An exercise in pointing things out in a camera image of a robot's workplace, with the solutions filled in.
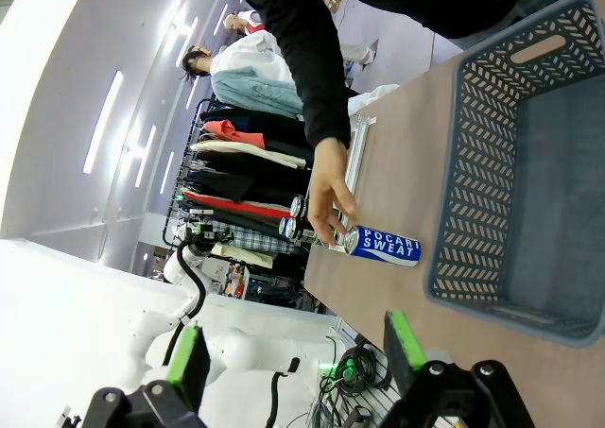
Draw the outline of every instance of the black sleeve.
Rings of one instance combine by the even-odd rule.
[[[277,39],[302,99],[305,133],[313,147],[336,137],[347,147],[347,112],[342,55],[330,11],[321,0],[247,0]]]

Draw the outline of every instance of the basket handle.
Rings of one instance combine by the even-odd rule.
[[[510,60],[515,64],[526,64],[532,60],[536,60],[544,55],[554,52],[565,46],[567,40],[560,34],[555,34],[546,39],[532,44],[529,47],[519,50],[510,55]]]

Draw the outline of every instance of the light blue jacket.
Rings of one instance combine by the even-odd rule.
[[[217,72],[211,82],[221,102],[290,118],[303,114],[303,102],[293,83],[260,77],[252,67]]]

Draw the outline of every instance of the small can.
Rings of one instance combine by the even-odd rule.
[[[280,220],[280,226],[278,228],[278,232],[282,235],[285,236],[285,228],[287,227],[287,224],[289,223],[289,218],[287,217],[282,217],[282,220]]]
[[[301,196],[296,196],[292,200],[292,204],[290,206],[290,215],[293,218],[305,219],[308,208],[309,202],[307,199]]]
[[[416,239],[361,226],[352,227],[347,232],[344,251],[352,256],[410,267],[420,261],[422,254],[420,242]]]
[[[290,218],[285,226],[285,237],[290,241],[315,242],[318,234],[311,230],[308,223]]]

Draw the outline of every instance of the cable bundle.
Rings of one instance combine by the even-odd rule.
[[[334,363],[336,361],[336,342],[334,339],[332,341],[334,342]],[[354,348],[342,354],[334,373],[321,378],[319,399],[312,411],[313,428],[342,426],[343,420],[337,410],[338,398],[342,398],[345,410],[349,413],[352,408],[344,397],[357,397],[370,387],[384,389],[389,386],[391,376],[388,370],[383,379],[376,381],[377,360],[374,353],[365,348],[367,344],[369,341],[361,338]]]

